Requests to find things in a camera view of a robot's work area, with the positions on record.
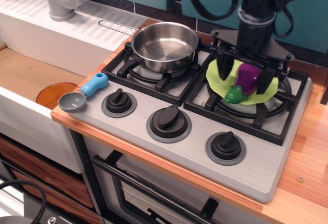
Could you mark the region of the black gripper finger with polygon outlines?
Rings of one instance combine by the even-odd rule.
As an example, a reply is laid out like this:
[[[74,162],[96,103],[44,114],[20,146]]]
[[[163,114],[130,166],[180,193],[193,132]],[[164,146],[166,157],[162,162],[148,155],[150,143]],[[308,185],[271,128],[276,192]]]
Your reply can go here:
[[[264,94],[275,76],[275,69],[271,66],[262,70],[257,83],[257,94]]]
[[[217,67],[219,77],[225,81],[230,75],[234,65],[234,58],[223,53],[217,54]]]

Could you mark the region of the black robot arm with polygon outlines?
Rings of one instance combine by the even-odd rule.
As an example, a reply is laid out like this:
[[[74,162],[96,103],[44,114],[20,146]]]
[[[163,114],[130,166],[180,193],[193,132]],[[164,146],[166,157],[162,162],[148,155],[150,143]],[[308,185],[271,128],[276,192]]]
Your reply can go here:
[[[234,60],[240,60],[261,69],[257,93],[263,94],[274,77],[285,77],[294,55],[275,40],[275,21],[283,12],[293,21],[287,9],[292,0],[242,0],[238,8],[237,30],[213,30],[213,47],[216,48],[218,73],[226,80]]]

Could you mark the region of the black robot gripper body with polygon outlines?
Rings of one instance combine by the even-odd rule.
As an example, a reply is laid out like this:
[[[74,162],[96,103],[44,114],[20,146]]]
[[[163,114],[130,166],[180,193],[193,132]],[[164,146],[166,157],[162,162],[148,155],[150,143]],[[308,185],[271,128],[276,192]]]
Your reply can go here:
[[[212,30],[216,56],[223,53],[261,70],[271,66],[275,73],[288,73],[294,55],[274,40],[275,20],[276,16],[240,16],[237,30]]]

